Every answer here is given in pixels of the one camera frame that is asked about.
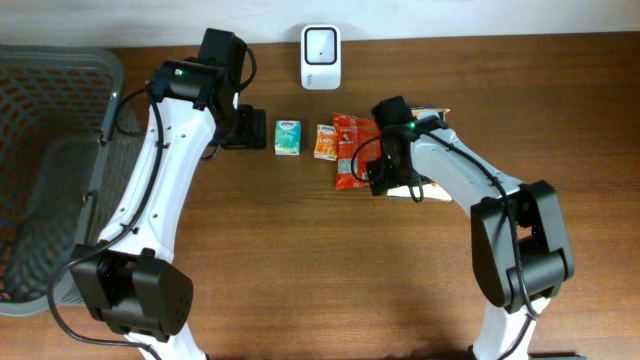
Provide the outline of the cream snack bag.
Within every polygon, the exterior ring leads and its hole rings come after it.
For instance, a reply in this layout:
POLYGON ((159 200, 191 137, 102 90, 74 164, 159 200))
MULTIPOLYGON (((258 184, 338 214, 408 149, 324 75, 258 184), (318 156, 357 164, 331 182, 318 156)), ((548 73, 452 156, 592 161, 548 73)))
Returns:
MULTIPOLYGON (((441 119, 445 120, 449 109, 433 106, 415 106, 411 107, 411 112, 417 119, 422 119, 429 115, 438 115, 441 119)), ((442 187, 426 178, 422 180, 422 187, 413 187, 413 191, 417 198, 420 198, 420 192, 423 192, 424 200, 452 201, 452 197, 442 187)), ((410 199, 411 193, 408 186, 400 186, 388 190, 386 196, 391 199, 410 199)))

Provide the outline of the orange tissue pack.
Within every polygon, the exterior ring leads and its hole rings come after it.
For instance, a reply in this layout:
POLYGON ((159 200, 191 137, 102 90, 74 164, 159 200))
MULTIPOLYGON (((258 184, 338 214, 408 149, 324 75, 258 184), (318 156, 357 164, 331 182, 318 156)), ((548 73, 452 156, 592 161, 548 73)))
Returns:
POLYGON ((314 157, 316 159, 336 161, 337 160, 338 135, 333 126, 318 125, 316 132, 316 143, 314 157))

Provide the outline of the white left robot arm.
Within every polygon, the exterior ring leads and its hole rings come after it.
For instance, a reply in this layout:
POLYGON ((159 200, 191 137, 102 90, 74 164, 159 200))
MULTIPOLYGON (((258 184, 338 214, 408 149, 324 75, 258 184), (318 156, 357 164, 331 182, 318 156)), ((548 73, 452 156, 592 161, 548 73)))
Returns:
POLYGON ((173 266, 177 224, 205 149, 263 149, 266 114, 238 102, 255 55, 234 33, 209 28, 199 53, 166 60, 143 89, 150 103, 142 149, 115 214, 95 245, 60 269, 113 347, 147 359, 204 359, 189 329, 192 280, 173 266))

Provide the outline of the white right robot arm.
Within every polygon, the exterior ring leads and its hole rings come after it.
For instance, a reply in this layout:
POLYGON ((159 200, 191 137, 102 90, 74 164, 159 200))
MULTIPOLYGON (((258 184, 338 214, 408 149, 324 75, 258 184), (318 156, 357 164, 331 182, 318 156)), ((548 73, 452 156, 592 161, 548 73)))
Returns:
POLYGON ((471 358, 529 358, 541 312, 575 272, 556 190, 489 164, 461 142, 441 111, 416 116, 396 96, 371 113, 380 148, 367 165, 373 193, 406 185, 419 202, 429 180, 470 218, 473 273, 487 300, 471 358))

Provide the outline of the red snack bag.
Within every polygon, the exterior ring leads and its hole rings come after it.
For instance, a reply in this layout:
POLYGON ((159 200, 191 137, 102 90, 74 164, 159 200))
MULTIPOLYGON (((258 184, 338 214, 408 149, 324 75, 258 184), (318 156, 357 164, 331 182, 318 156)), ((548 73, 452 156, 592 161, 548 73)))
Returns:
POLYGON ((380 156, 380 135, 373 120, 335 113, 333 126, 337 132, 336 190, 369 185, 367 164, 380 156))

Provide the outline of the green tissue pack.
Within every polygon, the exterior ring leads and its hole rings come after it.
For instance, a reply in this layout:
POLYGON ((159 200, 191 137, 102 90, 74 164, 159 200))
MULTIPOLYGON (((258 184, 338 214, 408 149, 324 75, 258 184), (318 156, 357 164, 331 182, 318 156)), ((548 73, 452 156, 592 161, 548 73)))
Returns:
POLYGON ((276 155, 298 156, 301 145, 301 124, 294 120, 279 120, 275 126, 276 155))

